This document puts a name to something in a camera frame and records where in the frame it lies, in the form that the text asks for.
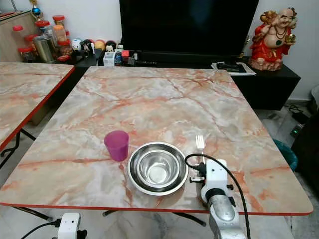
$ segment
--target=white wall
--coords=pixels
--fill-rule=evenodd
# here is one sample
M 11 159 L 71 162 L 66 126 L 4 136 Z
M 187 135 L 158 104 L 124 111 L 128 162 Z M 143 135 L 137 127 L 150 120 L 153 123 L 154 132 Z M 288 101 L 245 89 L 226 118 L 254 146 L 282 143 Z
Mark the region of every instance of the white wall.
M 28 0 L 14 1 L 18 9 L 31 9 Z M 53 15 L 65 15 L 71 38 L 121 39 L 119 0 L 38 0 L 38 6 L 51 23 Z M 311 88 L 319 84 L 319 0 L 260 0 L 249 35 L 253 36 L 254 29 L 261 24 L 259 17 L 264 11 L 285 7 L 294 7 L 299 19 L 294 30 L 297 43 L 284 56 L 284 63 L 302 78 L 291 99 L 305 100 L 310 98 Z M 0 0 L 0 9 L 12 10 L 10 0 Z M 251 51 L 246 49 L 246 53 L 250 55 Z

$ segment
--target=metal canister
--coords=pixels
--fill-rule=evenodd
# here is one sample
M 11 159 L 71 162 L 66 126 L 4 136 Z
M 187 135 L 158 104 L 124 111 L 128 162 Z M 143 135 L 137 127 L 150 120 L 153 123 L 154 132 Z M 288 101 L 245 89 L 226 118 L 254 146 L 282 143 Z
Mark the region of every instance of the metal canister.
M 41 60 L 45 63 L 53 63 L 57 49 L 54 46 L 52 37 L 47 35 L 36 36 L 33 41 Z

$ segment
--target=marble table top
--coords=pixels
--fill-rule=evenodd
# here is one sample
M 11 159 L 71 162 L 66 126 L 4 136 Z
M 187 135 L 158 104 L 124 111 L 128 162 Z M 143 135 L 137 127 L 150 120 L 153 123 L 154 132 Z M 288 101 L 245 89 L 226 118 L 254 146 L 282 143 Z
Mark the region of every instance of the marble table top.
M 202 134 L 204 152 L 227 161 L 250 214 L 313 211 L 227 72 L 137 67 L 89 68 L 1 188 L 1 204 L 207 212 L 197 184 L 188 180 L 167 196 L 138 191 L 127 175 L 128 159 L 113 161 L 103 144 L 106 133 L 116 129 L 129 134 L 129 155 L 150 141 L 173 144 L 188 155 L 198 152 L 195 136 Z M 237 189 L 233 197 L 242 213 Z
M 0 151 L 73 70 L 71 65 L 0 62 Z

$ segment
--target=red robe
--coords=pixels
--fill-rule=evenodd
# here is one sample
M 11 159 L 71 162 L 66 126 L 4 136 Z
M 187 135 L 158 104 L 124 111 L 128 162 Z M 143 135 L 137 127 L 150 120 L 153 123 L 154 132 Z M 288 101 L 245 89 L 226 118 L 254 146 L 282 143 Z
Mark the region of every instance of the red robe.
M 261 26 L 257 27 L 255 30 L 255 35 L 261 33 L 261 30 L 266 26 L 266 24 L 262 24 Z M 291 28 L 287 27 L 287 35 L 291 34 Z M 265 44 L 265 38 L 263 37 L 258 42 L 254 42 L 253 45 L 250 47 L 253 49 L 252 57 L 253 59 L 257 58 L 264 58 L 268 62 L 275 62 L 277 59 L 282 59 L 282 54 L 287 55 L 290 46 L 284 44 L 278 48 L 269 48 Z

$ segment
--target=tv screen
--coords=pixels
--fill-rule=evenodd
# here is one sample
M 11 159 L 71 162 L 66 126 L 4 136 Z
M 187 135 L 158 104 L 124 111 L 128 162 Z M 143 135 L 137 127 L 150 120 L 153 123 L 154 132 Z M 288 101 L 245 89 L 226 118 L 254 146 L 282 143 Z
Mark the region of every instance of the tv screen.
M 120 0 L 128 50 L 239 55 L 258 0 Z

